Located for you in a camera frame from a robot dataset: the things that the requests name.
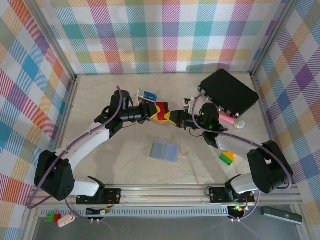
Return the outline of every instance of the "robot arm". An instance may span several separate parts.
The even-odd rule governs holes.
[[[103,125],[114,115],[119,101],[122,101],[122,104],[117,116],[105,127],[91,133],[92,129]],[[91,134],[77,142],[62,159],[58,160],[41,189],[58,201],[64,200],[68,196],[88,196],[99,203],[105,197],[105,185],[93,177],[89,177],[92,180],[74,179],[73,170],[93,149],[112,138],[123,127],[123,122],[137,121],[143,124],[160,112],[160,109],[153,103],[143,102],[138,106],[129,107],[129,102],[132,102],[132,100],[127,91],[122,90],[122,99],[120,99],[119,92],[116,91],[111,97],[110,106],[102,111],[87,130]],[[187,110],[172,111],[164,117],[178,128],[185,130],[187,128],[197,128]],[[219,123],[219,113],[213,103],[205,103],[200,114],[195,116],[195,120],[204,129],[221,133],[227,130]],[[288,181],[288,177],[279,164],[259,148],[256,149],[248,144],[240,144],[238,140],[229,136],[206,131],[203,132],[203,137],[208,145],[231,151],[249,162],[251,173],[235,176],[225,183],[225,193],[230,201],[249,191],[261,190],[268,194]],[[278,145],[273,141],[268,141],[263,143],[263,146],[280,159],[292,176],[293,172]],[[60,148],[54,152],[46,150],[39,156],[34,179],[36,186],[38,186],[49,166],[63,151],[66,151],[66,148]]]
[[[114,115],[119,101],[122,101],[122,104],[117,116],[105,127],[91,133],[93,129],[103,125]],[[104,184],[93,177],[90,177],[92,180],[74,179],[73,170],[93,149],[112,138],[123,127],[124,122],[137,121],[143,124],[160,112],[160,109],[153,103],[142,102],[138,106],[129,107],[129,102],[133,105],[127,91],[122,90],[122,99],[119,98],[118,91],[114,92],[110,106],[102,111],[85,132],[90,133],[87,137],[77,142],[69,151],[66,148],[59,148],[54,152],[48,150],[42,152],[39,156],[34,184],[38,186],[49,166],[63,151],[67,151],[63,158],[55,164],[41,189],[58,201],[64,200],[68,196],[88,196],[99,200],[100,192],[104,190]]]

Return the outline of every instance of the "pink object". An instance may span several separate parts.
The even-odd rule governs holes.
[[[239,118],[236,119],[236,118],[233,118],[233,117],[230,117],[230,116],[227,116],[227,115],[223,115],[221,113],[219,113],[219,121],[220,120],[224,120],[224,121],[232,124],[237,129],[243,129],[244,126],[245,126],[245,122],[242,121],[241,119],[239,119]]]
[[[64,216],[58,220],[58,226],[59,228],[62,228],[65,225],[72,223],[75,219],[76,217],[74,215],[68,214],[67,216]]]

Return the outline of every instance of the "black box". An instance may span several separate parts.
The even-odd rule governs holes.
[[[198,90],[233,118],[240,117],[259,99],[256,92],[222,68],[203,80]]]
[[[263,206],[261,208],[261,215],[271,217],[274,219],[279,219],[285,222],[294,223],[294,224],[302,224],[303,219],[299,214],[295,214],[288,211],[282,211],[275,208]]]

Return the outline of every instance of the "green lego brick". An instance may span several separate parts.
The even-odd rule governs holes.
[[[224,161],[228,166],[230,166],[234,162],[224,154],[221,154],[220,159]]]
[[[47,223],[53,223],[55,221],[55,214],[54,213],[48,213],[46,218],[45,218],[45,221]]]

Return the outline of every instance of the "wire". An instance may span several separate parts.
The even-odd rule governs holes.
[[[227,133],[227,132],[219,132],[219,131],[212,131],[212,130],[204,129],[203,127],[201,127],[201,126],[197,123],[196,118],[195,118],[195,109],[196,109],[196,104],[197,104],[199,98],[200,98],[202,95],[203,95],[203,93],[200,93],[200,94],[195,98],[194,104],[193,104],[193,106],[192,106],[192,115],[191,115],[191,116],[192,116],[192,120],[193,120],[193,123],[198,127],[198,129],[200,129],[200,130],[202,130],[202,131],[204,131],[204,132],[208,132],[208,133],[214,133],[214,134],[218,134],[218,135],[224,135],[224,136],[228,136],[228,137],[231,137],[231,138],[235,138],[235,139],[238,139],[238,140],[240,140],[240,141],[242,141],[242,142],[245,142],[245,143],[247,143],[247,144],[250,144],[250,145],[253,145],[253,146],[257,147],[257,148],[260,148],[261,150],[263,150],[264,152],[266,152],[267,154],[269,154],[269,155],[280,165],[280,167],[283,169],[285,175],[287,176],[288,185],[285,186],[285,187],[278,187],[278,189],[287,190],[287,189],[291,188],[291,186],[292,186],[292,178],[291,178],[291,175],[290,175],[289,171],[286,169],[285,165],[279,160],[279,158],[278,158],[276,155],[274,155],[271,151],[269,151],[268,149],[266,149],[264,146],[261,146],[261,145],[259,145],[259,144],[257,144],[257,143],[251,142],[250,140],[247,140],[247,139],[245,139],[245,138],[243,138],[243,137],[240,137],[240,136],[237,136],[237,135],[232,135],[232,134]],[[255,209],[256,209],[257,206],[258,206],[259,200],[260,200],[260,191],[258,191],[258,199],[257,199],[257,201],[255,202],[255,205],[254,205],[252,211],[251,211],[248,215],[246,215],[246,216],[244,216],[244,217],[242,217],[242,218],[235,218],[234,216],[231,216],[231,215],[230,215],[230,217],[233,218],[233,219],[239,219],[239,220],[240,220],[240,219],[246,219],[247,217],[249,217],[249,216],[255,211]]]
[[[110,106],[106,106],[106,107],[102,110],[101,114],[105,114],[106,111],[109,110],[109,107],[110,107]]]
[[[234,201],[238,202],[242,198],[242,195],[238,195],[234,198]]]
[[[255,211],[256,208],[258,207],[259,201],[260,201],[260,191],[258,191],[258,198],[257,198],[257,200],[255,201],[255,204],[254,204],[253,209],[251,210],[251,212],[249,212],[248,215],[245,215],[245,216],[243,216],[243,217],[241,217],[241,218],[237,218],[237,217],[234,217],[234,216],[232,216],[232,215],[228,215],[228,216],[229,216],[230,218],[232,218],[232,219],[235,219],[235,220],[243,220],[243,219],[246,219],[246,218],[248,218],[249,216],[251,216],[251,214],[254,213],[254,211]]]
[[[136,124],[137,124],[137,121],[134,121],[134,124],[131,124],[131,125],[129,125],[129,126],[124,126],[123,129],[128,128],[128,127],[131,127],[131,126],[134,126],[134,125],[136,125]]]
[[[122,91],[120,89],[119,86],[116,86],[116,88],[118,89],[119,91],[119,99],[122,99]],[[108,121],[106,121],[104,124],[100,125],[100,126],[97,126],[95,127],[94,129],[92,129],[90,132],[86,132],[85,134],[83,134],[82,136],[78,137],[76,140],[74,140],[68,147],[66,147],[66,149],[53,161],[53,163],[49,166],[49,168],[47,169],[47,171],[45,172],[45,174],[43,175],[42,179],[40,180],[38,186],[36,187],[35,191],[33,192],[32,196],[30,197],[30,200],[27,204],[27,208],[28,209],[34,209],[36,208],[37,206],[39,206],[40,204],[44,203],[45,201],[47,201],[48,199],[51,198],[51,196],[45,198],[44,200],[42,200],[41,202],[31,206],[33,200],[35,199],[37,193],[39,192],[40,188],[42,187],[42,185],[44,184],[46,178],[48,177],[49,173],[51,172],[51,170],[54,168],[54,166],[56,165],[56,163],[74,146],[76,145],[78,142],[80,142],[82,139],[84,139],[86,136],[94,133],[95,131],[101,129],[101,128],[104,128],[108,123],[110,123],[116,116],[117,114],[119,113],[120,111],[120,108],[121,108],[121,104],[122,104],[122,101],[120,100],[119,101],[119,105],[118,105],[118,108],[116,109],[115,113],[113,114],[112,117],[110,117],[110,119]],[[86,217],[83,217],[79,214],[77,214],[69,205],[67,199],[65,199],[65,204],[67,205],[67,207],[70,209],[70,211],[76,215],[77,217],[80,217],[82,219],[86,219]]]
[[[192,135],[192,133],[191,133],[191,128],[189,128],[189,133],[190,133],[190,135],[192,136],[192,137],[196,137],[196,138],[199,138],[199,137],[202,137],[204,134],[202,133],[201,135],[199,135],[199,136],[195,136],[195,135]]]
[[[213,188],[213,186],[207,186],[205,189],[204,189],[204,193],[205,193],[205,195],[207,195],[208,197],[210,197],[210,195],[209,194],[207,194],[207,189],[208,188]]]
[[[248,196],[246,194],[244,194],[244,196],[245,196],[245,201],[246,201],[245,207],[247,208],[247,207],[249,207],[249,199],[248,199]]]
[[[113,203],[112,206],[109,207],[109,209],[111,209],[111,208],[115,205],[115,200],[114,200],[114,198],[113,198],[112,196],[110,196],[110,195],[107,195],[107,197],[112,199],[112,201],[109,200],[110,203]]]

